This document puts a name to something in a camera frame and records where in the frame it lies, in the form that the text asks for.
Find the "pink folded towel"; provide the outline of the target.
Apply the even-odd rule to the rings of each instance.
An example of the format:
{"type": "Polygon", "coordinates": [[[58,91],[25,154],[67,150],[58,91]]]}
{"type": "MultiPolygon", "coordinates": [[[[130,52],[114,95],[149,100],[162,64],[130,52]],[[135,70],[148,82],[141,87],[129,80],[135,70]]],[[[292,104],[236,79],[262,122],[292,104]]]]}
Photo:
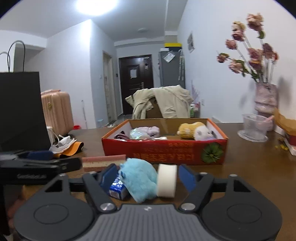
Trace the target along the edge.
{"type": "Polygon", "coordinates": [[[142,134],[145,138],[158,138],[160,136],[160,130],[157,126],[141,126],[135,128],[135,130],[142,134]]]}

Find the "dark entrance door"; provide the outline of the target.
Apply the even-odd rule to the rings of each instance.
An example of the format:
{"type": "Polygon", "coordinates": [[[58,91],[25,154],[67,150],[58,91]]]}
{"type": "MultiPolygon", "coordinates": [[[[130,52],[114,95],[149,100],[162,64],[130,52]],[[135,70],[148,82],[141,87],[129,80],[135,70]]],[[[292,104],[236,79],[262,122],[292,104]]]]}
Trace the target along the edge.
{"type": "Polygon", "coordinates": [[[133,108],[125,99],[137,90],[154,87],[152,56],[123,57],[118,61],[123,114],[129,115],[133,108]]]}

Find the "pink brown layered sponge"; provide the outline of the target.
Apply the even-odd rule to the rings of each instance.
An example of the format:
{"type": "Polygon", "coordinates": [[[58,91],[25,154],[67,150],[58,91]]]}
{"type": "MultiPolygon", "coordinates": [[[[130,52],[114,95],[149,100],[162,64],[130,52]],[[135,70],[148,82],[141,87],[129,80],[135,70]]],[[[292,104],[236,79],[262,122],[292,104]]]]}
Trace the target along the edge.
{"type": "Polygon", "coordinates": [[[108,167],[110,164],[120,166],[120,164],[125,161],[126,155],[84,157],[82,158],[82,168],[85,172],[98,172],[108,167]]]}

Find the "ceiling lamp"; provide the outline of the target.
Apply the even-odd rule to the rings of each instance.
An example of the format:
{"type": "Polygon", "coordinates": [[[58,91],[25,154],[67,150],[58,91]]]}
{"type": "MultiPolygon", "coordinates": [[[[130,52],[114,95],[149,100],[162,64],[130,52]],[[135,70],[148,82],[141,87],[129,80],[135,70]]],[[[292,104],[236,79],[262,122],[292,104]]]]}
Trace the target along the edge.
{"type": "Polygon", "coordinates": [[[75,10],[85,16],[102,16],[119,5],[119,0],[77,0],[75,10]]]}

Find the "wooden chair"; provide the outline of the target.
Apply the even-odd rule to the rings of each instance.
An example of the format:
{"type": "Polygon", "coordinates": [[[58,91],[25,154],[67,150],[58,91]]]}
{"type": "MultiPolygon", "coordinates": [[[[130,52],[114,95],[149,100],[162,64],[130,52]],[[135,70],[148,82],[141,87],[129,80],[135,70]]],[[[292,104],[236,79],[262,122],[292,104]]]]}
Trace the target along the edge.
{"type": "Polygon", "coordinates": [[[146,111],[146,118],[162,118],[162,113],[159,109],[158,102],[155,97],[151,98],[150,103],[152,104],[152,108],[146,111]]]}

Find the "pink suitcase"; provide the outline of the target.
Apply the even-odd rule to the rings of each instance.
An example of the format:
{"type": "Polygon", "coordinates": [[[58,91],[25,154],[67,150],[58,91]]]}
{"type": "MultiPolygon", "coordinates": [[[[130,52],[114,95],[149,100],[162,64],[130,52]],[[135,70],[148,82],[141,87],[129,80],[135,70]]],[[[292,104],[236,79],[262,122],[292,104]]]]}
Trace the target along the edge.
{"type": "Polygon", "coordinates": [[[57,135],[64,136],[74,127],[70,96],[61,90],[46,90],[41,93],[46,126],[57,135]]]}

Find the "white crumpled mask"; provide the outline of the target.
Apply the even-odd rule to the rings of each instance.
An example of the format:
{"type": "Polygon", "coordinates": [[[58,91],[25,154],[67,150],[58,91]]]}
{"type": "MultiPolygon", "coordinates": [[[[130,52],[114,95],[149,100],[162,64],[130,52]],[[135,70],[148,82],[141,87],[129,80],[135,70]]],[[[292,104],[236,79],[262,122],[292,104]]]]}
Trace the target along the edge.
{"type": "Polygon", "coordinates": [[[49,148],[49,151],[53,154],[61,154],[68,150],[76,141],[76,139],[71,138],[70,136],[63,137],[59,142],[57,142],[57,144],[52,145],[49,148]]]}

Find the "yellow box on fridge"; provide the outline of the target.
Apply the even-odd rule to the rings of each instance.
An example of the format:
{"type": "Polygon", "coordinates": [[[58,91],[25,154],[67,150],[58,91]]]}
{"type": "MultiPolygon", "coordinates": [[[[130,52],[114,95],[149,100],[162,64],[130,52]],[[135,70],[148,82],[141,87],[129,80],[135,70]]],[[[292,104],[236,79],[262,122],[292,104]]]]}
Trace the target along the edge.
{"type": "Polygon", "coordinates": [[[182,48],[181,43],[165,43],[165,48],[182,48]]]}

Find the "pink ceramic vase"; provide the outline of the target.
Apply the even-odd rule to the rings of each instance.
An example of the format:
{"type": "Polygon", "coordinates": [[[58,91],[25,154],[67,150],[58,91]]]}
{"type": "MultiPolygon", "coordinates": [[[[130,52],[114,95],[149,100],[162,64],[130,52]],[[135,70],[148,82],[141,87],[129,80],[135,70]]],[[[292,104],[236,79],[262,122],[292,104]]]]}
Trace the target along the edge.
{"type": "Polygon", "coordinates": [[[269,118],[278,108],[278,87],[269,83],[257,83],[255,91],[255,110],[259,115],[269,118]]]}

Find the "blue plush toy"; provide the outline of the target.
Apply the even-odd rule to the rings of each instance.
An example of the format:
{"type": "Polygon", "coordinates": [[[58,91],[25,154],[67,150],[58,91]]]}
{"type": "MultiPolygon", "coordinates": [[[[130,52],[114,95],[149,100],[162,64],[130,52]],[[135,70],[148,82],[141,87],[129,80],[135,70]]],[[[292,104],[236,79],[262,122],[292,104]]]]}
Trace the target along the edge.
{"type": "Polygon", "coordinates": [[[127,158],[120,164],[118,176],[137,203],[156,198],[158,174],[149,162],[127,158]]]}

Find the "orange pouch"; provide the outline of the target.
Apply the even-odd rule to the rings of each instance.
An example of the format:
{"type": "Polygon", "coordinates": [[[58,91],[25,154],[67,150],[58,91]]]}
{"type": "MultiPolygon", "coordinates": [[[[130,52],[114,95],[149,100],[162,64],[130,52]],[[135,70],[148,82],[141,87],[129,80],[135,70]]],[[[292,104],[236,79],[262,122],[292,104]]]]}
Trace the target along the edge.
{"type": "Polygon", "coordinates": [[[77,153],[80,153],[83,151],[84,143],[83,142],[74,142],[67,150],[63,151],[59,154],[53,154],[53,157],[55,159],[64,159],[74,156],[77,153]]]}

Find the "white cigarette box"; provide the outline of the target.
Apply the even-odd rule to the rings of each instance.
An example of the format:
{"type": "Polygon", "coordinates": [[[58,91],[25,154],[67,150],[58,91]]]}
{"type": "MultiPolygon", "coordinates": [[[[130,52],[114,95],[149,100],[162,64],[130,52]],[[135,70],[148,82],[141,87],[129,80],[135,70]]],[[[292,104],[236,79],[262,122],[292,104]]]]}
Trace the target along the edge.
{"type": "Polygon", "coordinates": [[[296,146],[291,145],[285,138],[285,144],[292,156],[296,156],[296,146]]]}

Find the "dried pink flower bouquet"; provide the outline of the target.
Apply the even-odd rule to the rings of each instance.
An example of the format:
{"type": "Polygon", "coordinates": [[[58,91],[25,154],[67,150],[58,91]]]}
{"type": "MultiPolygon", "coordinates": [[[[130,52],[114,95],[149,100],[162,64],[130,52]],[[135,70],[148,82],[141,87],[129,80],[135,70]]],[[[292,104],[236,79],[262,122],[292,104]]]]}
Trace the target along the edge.
{"type": "Polygon", "coordinates": [[[250,75],[256,83],[270,84],[279,55],[270,44],[264,42],[263,23],[264,18],[260,13],[248,14],[246,24],[234,21],[231,26],[231,39],[225,40],[225,46],[236,51],[240,58],[235,59],[227,53],[220,52],[216,60],[221,64],[228,62],[228,68],[235,74],[241,74],[243,77],[250,75]],[[254,48],[250,44],[246,35],[247,28],[256,32],[260,48],[254,48]]]}

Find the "blue white tissue pack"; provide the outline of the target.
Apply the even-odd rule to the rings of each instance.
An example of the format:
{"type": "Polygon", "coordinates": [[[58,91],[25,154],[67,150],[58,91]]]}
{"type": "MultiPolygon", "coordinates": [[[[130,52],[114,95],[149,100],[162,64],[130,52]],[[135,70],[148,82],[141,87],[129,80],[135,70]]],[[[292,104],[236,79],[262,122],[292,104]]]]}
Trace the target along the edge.
{"type": "Polygon", "coordinates": [[[118,200],[124,200],[126,197],[128,197],[129,192],[122,183],[120,177],[117,176],[111,184],[108,194],[109,196],[116,198],[118,200]]]}

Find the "iridescent mesh sponge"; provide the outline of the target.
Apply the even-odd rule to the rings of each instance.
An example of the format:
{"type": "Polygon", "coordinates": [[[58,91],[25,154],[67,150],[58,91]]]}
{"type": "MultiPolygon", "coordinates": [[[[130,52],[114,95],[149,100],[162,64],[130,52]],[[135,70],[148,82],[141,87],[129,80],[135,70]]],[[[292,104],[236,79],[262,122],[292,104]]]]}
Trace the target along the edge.
{"type": "Polygon", "coordinates": [[[135,128],[130,131],[129,138],[131,140],[149,140],[151,136],[146,131],[135,128]]]}

